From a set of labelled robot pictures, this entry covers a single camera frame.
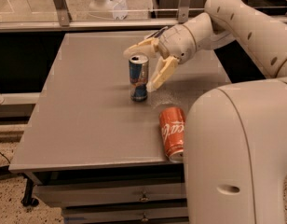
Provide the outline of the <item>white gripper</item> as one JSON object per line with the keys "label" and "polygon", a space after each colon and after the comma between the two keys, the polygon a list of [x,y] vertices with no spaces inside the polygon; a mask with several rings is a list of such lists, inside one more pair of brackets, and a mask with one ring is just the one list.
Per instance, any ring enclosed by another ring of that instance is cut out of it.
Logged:
{"label": "white gripper", "polygon": [[124,50],[123,56],[129,58],[135,53],[155,58],[160,53],[156,69],[149,79],[146,88],[148,92],[159,89],[175,72],[178,63],[189,61],[197,52],[196,40],[187,24],[178,24],[166,30],[160,38],[147,38]]}

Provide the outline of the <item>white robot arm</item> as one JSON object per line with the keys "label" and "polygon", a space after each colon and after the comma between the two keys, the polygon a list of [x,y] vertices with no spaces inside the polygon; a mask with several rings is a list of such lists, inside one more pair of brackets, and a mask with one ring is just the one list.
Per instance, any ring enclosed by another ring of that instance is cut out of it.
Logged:
{"label": "white robot arm", "polygon": [[222,86],[192,105],[184,126],[190,224],[285,224],[287,24],[241,0],[207,0],[204,11],[161,37],[125,50],[157,57],[157,90],[201,49],[235,38],[264,79]]}

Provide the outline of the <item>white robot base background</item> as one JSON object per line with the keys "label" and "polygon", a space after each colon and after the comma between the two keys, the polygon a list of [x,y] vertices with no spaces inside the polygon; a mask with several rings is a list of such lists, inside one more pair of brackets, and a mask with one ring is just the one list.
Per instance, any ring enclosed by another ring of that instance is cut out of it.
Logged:
{"label": "white robot base background", "polygon": [[92,20],[124,20],[128,15],[126,0],[92,0],[88,18]]}

